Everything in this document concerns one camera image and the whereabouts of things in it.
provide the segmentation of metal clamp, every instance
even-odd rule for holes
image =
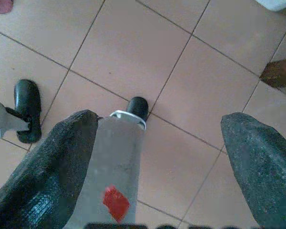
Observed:
[[[113,112],[110,115],[110,117],[111,116],[117,117],[120,119],[125,119],[125,120],[133,122],[133,123],[137,123],[142,128],[142,130],[144,130],[144,131],[146,130],[146,122],[142,118],[140,118],[139,116],[136,116],[135,114],[132,114],[132,113],[129,113],[126,111],[117,110],[117,111]]]

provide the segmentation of red sticker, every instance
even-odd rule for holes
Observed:
[[[103,204],[107,206],[109,213],[118,223],[121,223],[130,206],[128,199],[113,185],[106,188]]]

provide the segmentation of black rubber sole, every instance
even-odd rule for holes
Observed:
[[[35,143],[41,138],[41,99],[36,83],[19,80],[14,90],[15,111],[29,121],[29,131],[17,131],[19,141]]]
[[[126,111],[146,121],[148,116],[148,103],[142,97],[134,97],[128,103]]]

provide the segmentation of tile grout line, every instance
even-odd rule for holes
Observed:
[[[229,60],[233,61],[234,63],[238,64],[240,67],[246,69],[248,72],[252,73],[253,75],[259,77],[258,74],[256,74],[255,72],[251,71],[250,69],[248,69],[247,67],[243,66],[241,63],[233,60],[231,57],[229,57],[228,55],[224,54],[223,52],[219,51],[218,49],[214,48],[212,45],[208,44],[207,42],[205,42],[204,40],[200,39],[199,37],[197,37],[196,35],[192,35],[193,37],[195,37],[196,39],[200,40],[201,42],[203,42],[204,44],[206,44],[207,46],[209,46],[210,48],[212,48],[213,50],[217,51],[218,53],[222,54],[223,56],[225,56],[226,58],[228,58]]]
[[[48,114],[49,114],[49,112],[50,112],[50,110],[51,110],[51,108],[52,108],[52,106],[53,106],[53,103],[54,103],[54,101],[55,101],[55,99],[56,99],[56,97],[57,97],[57,95],[58,95],[58,93],[59,93],[59,91],[60,91],[60,89],[61,89],[61,87],[62,87],[64,81],[66,80],[67,75],[68,75],[68,73],[69,73],[69,71],[70,71],[70,69],[71,69],[71,67],[72,67],[72,65],[73,65],[73,63],[74,63],[74,61],[75,61],[75,59],[76,59],[76,57],[77,57],[77,55],[78,55],[78,53],[79,53],[79,51],[80,51],[82,45],[83,45],[83,43],[85,42],[85,40],[86,40],[86,38],[87,38],[87,36],[88,36],[88,33],[90,32],[90,29],[92,28],[92,26],[93,26],[93,24],[94,24],[94,22],[95,22],[97,16],[99,15],[99,13],[100,13],[100,11],[101,11],[101,9],[102,9],[102,7],[103,7],[105,1],[106,1],[106,0],[103,1],[103,3],[101,4],[99,10],[98,10],[97,13],[96,13],[94,19],[92,20],[92,23],[91,23],[91,25],[90,25],[88,31],[86,32],[86,35],[85,35],[84,39],[82,40],[82,43],[81,43],[81,45],[80,45],[78,51],[76,52],[75,57],[73,58],[73,60],[72,60],[72,62],[71,62],[71,64],[70,64],[70,66],[69,66],[69,68],[68,68],[68,70],[67,70],[67,73],[66,73],[65,77],[63,78],[63,80],[62,80],[60,86],[58,87],[58,90],[57,90],[57,92],[56,92],[54,98],[52,99],[52,102],[51,102],[51,104],[50,104],[50,107],[49,107],[49,109],[48,109],[46,115],[44,116],[41,125],[43,125],[44,121],[46,120],[46,118],[47,118],[47,116],[48,116]]]
[[[218,153],[218,155],[217,155],[217,157],[216,157],[216,159],[215,159],[215,161],[214,161],[213,165],[211,166],[211,168],[210,168],[209,172],[206,174],[206,176],[205,176],[205,178],[204,178],[204,180],[203,180],[202,184],[200,185],[200,187],[199,187],[198,191],[197,191],[197,192],[196,192],[196,194],[194,195],[194,197],[193,197],[193,199],[192,199],[192,201],[191,201],[191,204],[190,204],[190,205],[189,205],[189,207],[187,208],[187,210],[186,210],[186,212],[185,212],[184,216],[182,217],[182,222],[184,221],[184,218],[185,218],[185,216],[186,216],[187,212],[189,211],[189,209],[191,208],[192,204],[194,203],[194,201],[195,201],[196,197],[198,196],[198,194],[199,194],[199,192],[200,192],[201,188],[203,187],[203,185],[204,185],[205,181],[206,181],[206,180],[207,180],[207,178],[209,177],[209,175],[210,175],[210,173],[211,173],[212,169],[214,168],[214,166],[215,166],[216,162],[218,161],[219,156],[221,155],[221,153],[222,153],[221,151]]]
[[[17,147],[19,147],[19,148],[21,148],[21,149],[24,149],[25,151],[28,151],[28,149],[26,149],[26,148],[24,148],[24,147],[22,147],[22,146],[19,146],[19,145],[17,145],[16,143],[13,143],[13,142],[11,142],[11,141],[9,141],[9,140],[6,140],[6,139],[4,139],[4,138],[1,138],[1,140],[5,141],[5,142],[8,142],[8,143],[11,143],[11,144],[14,145],[14,146],[17,146]]]
[[[152,12],[156,13],[157,15],[163,17],[164,19],[168,20],[170,23],[172,23],[173,25],[177,26],[178,28],[182,29],[183,31],[187,32],[188,34],[191,34],[189,31],[187,31],[186,29],[182,28],[180,25],[176,24],[175,22],[173,22],[172,20],[168,19],[167,17],[163,16],[162,14],[158,13],[157,11],[155,11],[153,8],[149,7],[148,5],[146,5],[145,3],[141,2],[140,0],[135,0],[137,3],[139,3],[140,5],[148,8],[149,10],[151,10]]]
[[[91,82],[91,83],[93,83],[93,84],[95,84],[95,85],[97,85],[97,86],[101,87],[102,89],[104,89],[104,90],[106,90],[106,91],[108,91],[108,92],[110,92],[110,93],[112,93],[112,94],[114,94],[114,95],[116,95],[116,96],[120,97],[121,99],[126,100],[126,101],[128,101],[128,102],[129,102],[129,100],[128,100],[128,99],[126,99],[126,98],[124,98],[123,96],[120,96],[119,94],[117,94],[117,93],[115,93],[115,92],[113,92],[113,91],[111,91],[111,90],[109,90],[109,89],[105,88],[104,86],[102,86],[102,85],[100,85],[100,84],[98,84],[98,83],[96,83],[96,82],[92,81],[91,79],[88,79],[87,77],[85,77],[85,76],[83,76],[83,75],[81,75],[81,74],[77,73],[76,71],[74,71],[74,70],[71,70],[71,69],[70,69],[70,72],[72,72],[72,73],[74,73],[74,74],[77,74],[78,76],[80,76],[80,77],[84,78],[85,80],[87,80],[87,81],[89,81],[89,82]]]
[[[159,99],[159,97],[160,97],[162,91],[164,90],[165,86],[167,85],[167,82],[168,82],[169,79],[171,78],[171,75],[173,74],[173,71],[174,71],[176,65],[178,64],[178,62],[179,62],[179,60],[180,60],[180,58],[181,58],[181,56],[182,56],[182,54],[183,54],[185,48],[187,47],[187,44],[189,43],[191,37],[192,37],[192,36],[190,35],[189,38],[188,38],[188,40],[187,40],[187,42],[185,43],[185,46],[183,47],[183,49],[182,49],[182,51],[181,51],[179,57],[177,58],[176,63],[173,65],[173,69],[172,69],[171,72],[169,73],[169,75],[168,75],[168,77],[167,77],[167,79],[166,79],[166,81],[165,81],[165,83],[164,83],[164,85],[163,85],[163,87],[162,87],[160,93],[158,94],[158,96],[157,96],[157,98],[156,98],[156,100],[155,100],[155,102],[154,102],[154,104],[153,104],[153,106],[152,106],[152,108],[151,108],[150,114],[152,113],[152,111],[153,111],[153,109],[154,109],[154,107],[155,107],[155,105],[156,105],[156,103],[157,103],[157,101],[158,101],[158,99]]]
[[[197,137],[196,135],[193,135],[192,133],[190,133],[190,132],[188,132],[188,131],[186,131],[186,130],[183,130],[182,128],[176,126],[175,124],[173,124],[173,123],[171,123],[171,122],[169,122],[169,121],[167,121],[167,120],[161,118],[160,116],[158,116],[158,115],[156,115],[156,114],[154,114],[154,113],[151,113],[151,112],[150,112],[150,114],[156,116],[157,118],[160,118],[161,120],[165,121],[166,123],[168,123],[168,124],[170,124],[170,125],[176,127],[177,129],[183,131],[184,133],[186,133],[186,134],[188,134],[188,135],[190,135],[190,136],[196,138],[197,140],[199,140],[199,141],[205,143],[206,145],[208,145],[208,146],[210,146],[210,147],[212,147],[212,148],[214,148],[214,149],[217,149],[217,150],[219,150],[219,151],[221,150],[220,148],[218,148],[218,147],[216,147],[216,146],[214,146],[214,145],[208,143],[207,141],[203,140],[202,138],[199,138],[199,137]]]
[[[210,1],[211,1],[211,0],[209,0],[208,3],[205,5],[204,11],[202,11],[202,13],[201,13],[201,15],[200,15],[200,17],[199,17],[199,19],[198,19],[198,21],[197,21],[197,23],[196,23],[194,29],[193,29],[193,31],[192,31],[192,33],[191,33],[192,35],[194,34],[195,29],[197,28],[197,26],[198,26],[198,24],[199,24],[199,22],[200,22],[202,16],[204,15],[204,12],[206,11],[206,8],[208,8]]]
[[[152,111],[153,111],[153,109],[154,109],[154,107],[155,107],[155,105],[156,105],[158,99],[160,98],[160,95],[161,95],[162,91],[164,90],[165,86],[167,85],[167,82],[168,82],[169,79],[171,78],[175,67],[177,66],[177,64],[178,64],[178,62],[179,62],[179,60],[180,60],[180,58],[181,58],[183,52],[185,51],[185,48],[187,47],[188,43],[190,42],[190,39],[192,38],[192,35],[193,35],[193,33],[194,33],[194,31],[195,31],[195,29],[196,29],[198,23],[200,22],[200,19],[202,18],[203,14],[204,14],[204,12],[205,12],[205,10],[206,10],[206,8],[208,7],[210,1],[211,1],[211,0],[209,0],[208,3],[206,4],[206,6],[205,6],[205,8],[204,8],[204,11],[203,11],[202,14],[200,15],[200,17],[199,17],[199,19],[198,19],[198,21],[197,21],[195,27],[193,28],[193,31],[192,31],[191,34],[190,34],[189,39],[188,39],[187,42],[185,43],[185,46],[184,46],[184,48],[182,49],[182,51],[181,51],[179,57],[177,58],[176,63],[173,65],[173,69],[172,69],[171,72],[169,73],[169,75],[168,75],[168,77],[167,77],[167,79],[166,79],[166,81],[165,81],[165,83],[164,83],[164,85],[163,85],[161,91],[159,92],[159,94],[158,94],[158,96],[157,96],[157,98],[156,98],[156,100],[155,100],[155,102],[154,102],[154,104],[153,104],[153,106],[152,106],[152,108],[151,108],[151,111],[150,111],[149,115],[147,116],[147,119],[149,118],[150,114],[152,113]]]
[[[252,91],[252,93],[251,93],[251,95],[250,95],[248,101],[246,102],[246,104],[245,104],[245,106],[244,106],[244,108],[243,108],[243,110],[242,110],[242,113],[243,113],[243,112],[245,111],[245,109],[247,108],[247,106],[248,106],[248,104],[249,104],[249,102],[250,102],[250,99],[252,98],[254,92],[256,91],[256,88],[257,88],[257,86],[258,86],[258,84],[259,84],[260,81],[261,81],[261,80],[258,79],[257,84],[256,84],[255,87],[254,87],[254,90]]]
[[[167,213],[167,212],[165,212],[165,211],[163,211],[163,210],[161,210],[161,209],[155,208],[155,207],[153,207],[153,206],[151,206],[151,205],[149,205],[149,204],[147,204],[147,203],[145,203],[145,202],[143,202],[143,201],[141,201],[141,200],[139,200],[139,199],[137,199],[137,201],[138,201],[139,203],[141,203],[141,204],[143,204],[143,205],[149,207],[149,208],[152,208],[152,209],[154,209],[154,210],[156,210],[156,211],[159,211],[159,212],[161,212],[161,213],[163,213],[163,214],[166,214],[166,215],[168,215],[168,216],[170,216],[170,217],[172,217],[172,218],[174,218],[174,219],[177,219],[177,220],[179,220],[179,221],[182,222],[182,219],[180,219],[180,218],[178,218],[178,217],[176,217],[176,216],[174,216],[174,215],[172,215],[172,214],[170,214],[170,213]]]
[[[228,153],[224,151],[224,146],[225,146],[225,143],[224,143],[223,147],[221,147],[221,150],[220,150],[220,152],[221,152],[221,153],[223,153],[223,154],[226,154],[226,155],[228,155]]]
[[[75,59],[76,59],[78,53],[80,52],[80,50],[81,50],[81,48],[82,48],[82,45],[84,44],[84,42],[85,42],[85,40],[86,40],[86,38],[87,38],[87,36],[88,36],[88,34],[89,34],[89,32],[90,32],[92,26],[94,25],[94,22],[96,21],[97,16],[99,15],[101,9],[103,8],[103,5],[104,5],[105,2],[106,2],[106,0],[103,0],[101,6],[100,6],[100,8],[99,8],[99,10],[97,11],[97,13],[96,13],[94,19],[92,20],[92,23],[91,23],[91,25],[90,25],[90,27],[89,27],[89,29],[88,29],[88,31],[87,31],[87,33],[86,33],[84,39],[82,40],[82,43],[81,43],[80,47],[78,48],[78,50],[77,50],[77,52],[76,52],[76,54],[75,54],[75,57],[73,58],[73,60],[72,60],[72,62],[71,62],[71,64],[70,64],[69,70],[71,69],[71,67],[72,67],[72,65],[73,65],[73,63],[74,63],[74,61],[75,61]]]
[[[282,42],[283,42],[283,40],[284,40],[285,37],[286,37],[286,31],[285,31],[285,33],[284,33],[284,35],[283,35],[283,37],[282,37],[280,43],[278,44],[276,50],[274,51],[274,53],[273,53],[273,55],[272,55],[272,57],[271,57],[271,59],[270,59],[270,61],[269,61],[268,63],[271,63],[271,62],[272,62],[274,56],[276,55],[276,52],[277,52],[278,48],[281,46],[281,44],[282,44]]]
[[[52,58],[50,58],[50,57],[48,57],[48,56],[42,54],[41,52],[38,52],[38,51],[34,50],[33,48],[31,48],[31,47],[29,47],[29,46],[27,46],[27,45],[25,45],[25,44],[19,42],[19,41],[16,40],[16,39],[14,39],[14,38],[12,38],[12,37],[10,37],[10,36],[8,36],[8,35],[2,33],[2,32],[0,32],[0,35],[2,35],[2,36],[4,36],[4,37],[6,37],[6,38],[8,38],[8,39],[10,39],[10,40],[12,40],[12,41],[14,41],[14,42],[16,42],[17,44],[20,44],[21,46],[23,46],[23,47],[25,47],[25,48],[31,50],[32,52],[34,52],[34,53],[36,53],[36,54],[38,54],[38,55],[40,55],[40,56],[42,56],[42,57],[48,59],[49,61],[52,61],[52,62],[58,64],[59,66],[65,68],[65,69],[68,69],[68,68],[67,68],[66,66],[64,66],[63,64],[61,64],[61,63],[59,63],[59,62],[53,60]]]
[[[284,95],[286,95],[286,92],[284,92],[284,91],[282,91],[282,89],[281,88],[276,88],[277,90],[279,90],[281,93],[283,93]]]

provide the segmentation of pink cloth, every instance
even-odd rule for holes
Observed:
[[[0,13],[8,13],[13,8],[13,0],[0,0]]]

